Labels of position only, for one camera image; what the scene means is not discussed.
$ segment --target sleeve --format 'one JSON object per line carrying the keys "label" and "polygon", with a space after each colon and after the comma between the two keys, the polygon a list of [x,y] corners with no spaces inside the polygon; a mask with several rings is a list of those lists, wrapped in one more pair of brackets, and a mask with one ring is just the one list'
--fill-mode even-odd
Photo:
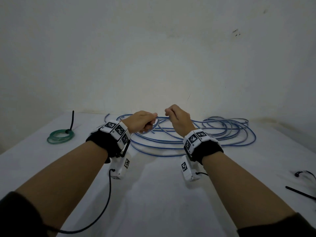
{"label": "sleeve", "polygon": [[314,229],[307,221],[296,213],[275,224],[251,226],[237,230],[240,237],[248,236],[316,236]]}
{"label": "sleeve", "polygon": [[0,200],[0,220],[1,236],[48,236],[37,209],[16,192]]}

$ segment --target person's left hand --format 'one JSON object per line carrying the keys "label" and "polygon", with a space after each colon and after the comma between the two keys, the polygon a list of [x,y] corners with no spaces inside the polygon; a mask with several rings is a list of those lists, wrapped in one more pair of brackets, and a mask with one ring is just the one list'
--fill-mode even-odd
{"label": "person's left hand", "polygon": [[122,120],[127,126],[128,131],[132,133],[147,132],[153,128],[153,124],[156,121],[157,113],[150,113],[147,111],[138,111],[128,118]]}

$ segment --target hand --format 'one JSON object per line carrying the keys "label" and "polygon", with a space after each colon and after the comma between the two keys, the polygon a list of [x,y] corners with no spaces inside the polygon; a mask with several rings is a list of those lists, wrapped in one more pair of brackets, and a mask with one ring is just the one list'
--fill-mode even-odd
{"label": "hand", "polygon": [[128,131],[132,133],[147,132],[153,128],[153,124],[156,121],[157,113],[150,113],[147,111],[138,111],[130,117],[122,120],[127,126]]}
{"label": "hand", "polygon": [[169,116],[174,130],[182,137],[185,137],[190,131],[195,130],[190,114],[185,112],[177,105],[165,109],[166,116]]}

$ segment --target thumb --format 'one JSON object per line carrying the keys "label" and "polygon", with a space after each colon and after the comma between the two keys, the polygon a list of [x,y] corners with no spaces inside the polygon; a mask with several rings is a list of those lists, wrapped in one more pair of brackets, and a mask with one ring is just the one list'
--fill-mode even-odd
{"label": "thumb", "polygon": [[173,123],[173,122],[176,122],[178,119],[177,119],[177,117],[176,117],[176,115],[175,115],[175,113],[172,111],[172,110],[170,110],[170,109],[165,109],[165,112],[166,112],[166,114],[169,116],[169,118],[170,118],[170,121]]}
{"label": "thumb", "polygon": [[158,116],[157,113],[153,113],[153,114],[148,114],[146,116],[144,116],[144,120],[146,121],[146,123],[156,119],[156,117]]}

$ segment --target white tabletop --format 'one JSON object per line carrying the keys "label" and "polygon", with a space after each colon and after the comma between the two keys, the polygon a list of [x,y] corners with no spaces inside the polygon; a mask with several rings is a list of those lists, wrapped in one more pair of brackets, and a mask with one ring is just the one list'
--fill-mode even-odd
{"label": "white tabletop", "polygon": [[[52,131],[69,128],[71,114],[65,113],[3,153],[0,198],[83,143],[89,132],[103,123],[103,118],[100,114],[76,113],[75,137],[63,144],[47,143]],[[288,185],[316,196],[316,185],[293,175],[299,170],[316,173],[316,154],[272,128],[257,123],[250,126],[257,141],[247,147],[226,147],[225,154],[316,227],[315,202],[285,189]],[[128,171],[123,180],[112,180],[105,213],[77,236],[237,236],[236,227],[207,176],[188,183],[182,176],[179,157],[148,156],[131,146],[127,155],[131,159]],[[108,168],[107,164],[101,168],[62,229],[80,229],[100,214],[108,198]]]}

